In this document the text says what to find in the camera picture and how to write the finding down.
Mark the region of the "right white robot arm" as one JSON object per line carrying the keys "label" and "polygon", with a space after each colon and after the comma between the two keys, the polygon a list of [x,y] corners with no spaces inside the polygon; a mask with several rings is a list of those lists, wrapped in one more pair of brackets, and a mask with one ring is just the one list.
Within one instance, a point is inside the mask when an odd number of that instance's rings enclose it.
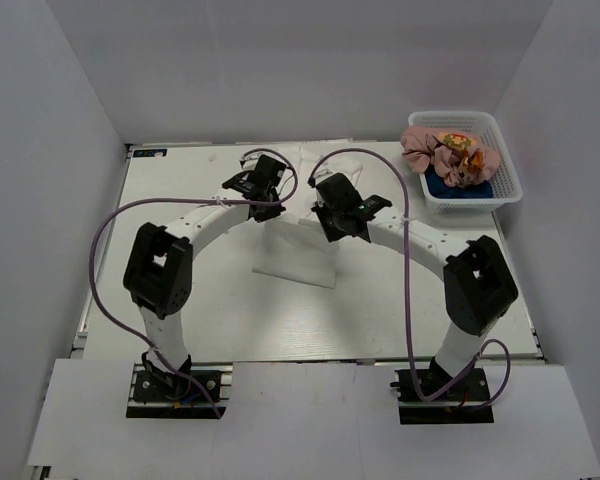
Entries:
{"label": "right white robot arm", "polygon": [[312,211],[328,241],[360,238],[401,254],[406,267],[415,261],[441,280],[450,325],[429,371],[439,396],[457,397],[486,336],[519,295],[498,242],[486,235],[464,241],[409,220],[383,197],[362,198],[342,173],[312,178],[309,185],[317,197]]}

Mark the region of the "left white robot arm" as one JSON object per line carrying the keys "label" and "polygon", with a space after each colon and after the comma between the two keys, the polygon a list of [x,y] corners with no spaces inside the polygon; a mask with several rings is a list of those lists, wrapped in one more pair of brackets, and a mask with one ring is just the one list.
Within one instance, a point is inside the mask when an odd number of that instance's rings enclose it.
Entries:
{"label": "left white robot arm", "polygon": [[289,169],[265,153],[241,163],[241,171],[210,199],[165,225],[147,222],[137,231],[123,276],[150,342],[143,362],[160,370],[157,387],[179,399],[191,387],[191,356],[181,310],[193,288],[193,262],[212,242],[249,220],[264,222],[284,212],[278,186]]}

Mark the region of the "pink printed t shirt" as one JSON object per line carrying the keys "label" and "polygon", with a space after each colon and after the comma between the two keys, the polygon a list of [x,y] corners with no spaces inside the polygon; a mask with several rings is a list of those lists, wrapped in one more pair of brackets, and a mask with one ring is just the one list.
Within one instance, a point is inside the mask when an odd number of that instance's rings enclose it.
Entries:
{"label": "pink printed t shirt", "polygon": [[400,137],[402,157],[416,174],[430,167],[449,187],[487,182],[500,160],[497,153],[469,133],[409,126]]}

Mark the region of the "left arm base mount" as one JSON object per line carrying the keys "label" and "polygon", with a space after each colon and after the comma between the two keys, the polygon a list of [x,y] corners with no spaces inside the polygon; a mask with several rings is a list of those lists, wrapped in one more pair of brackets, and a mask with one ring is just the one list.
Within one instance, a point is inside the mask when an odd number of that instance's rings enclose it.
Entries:
{"label": "left arm base mount", "polygon": [[126,406],[128,419],[218,420],[230,398],[233,367],[192,364],[199,385],[171,372],[151,372],[135,364]]}

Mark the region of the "white t shirt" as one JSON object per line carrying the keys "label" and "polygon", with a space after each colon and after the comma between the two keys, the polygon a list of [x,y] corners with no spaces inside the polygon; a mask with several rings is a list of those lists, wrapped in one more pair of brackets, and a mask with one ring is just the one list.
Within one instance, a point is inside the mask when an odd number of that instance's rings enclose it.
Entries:
{"label": "white t shirt", "polygon": [[312,207],[317,193],[308,178],[320,159],[301,146],[279,146],[276,151],[293,164],[299,183],[287,176],[280,185],[283,196],[296,191],[279,217],[264,223],[252,271],[256,274],[333,289],[339,242],[329,242]]}

